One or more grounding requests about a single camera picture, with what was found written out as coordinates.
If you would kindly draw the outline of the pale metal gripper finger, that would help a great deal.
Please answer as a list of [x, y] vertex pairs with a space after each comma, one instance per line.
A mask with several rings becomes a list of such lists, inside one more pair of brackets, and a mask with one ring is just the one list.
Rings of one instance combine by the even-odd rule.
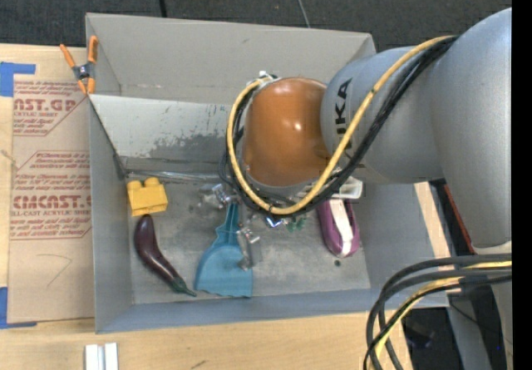
[[252, 269], [262, 261], [261, 239], [250, 228], [240, 229], [237, 240], [243, 255], [239, 262], [241, 269]]
[[199, 188], [199, 204], [205, 208], [222, 210], [234, 202], [222, 184], [207, 184]]

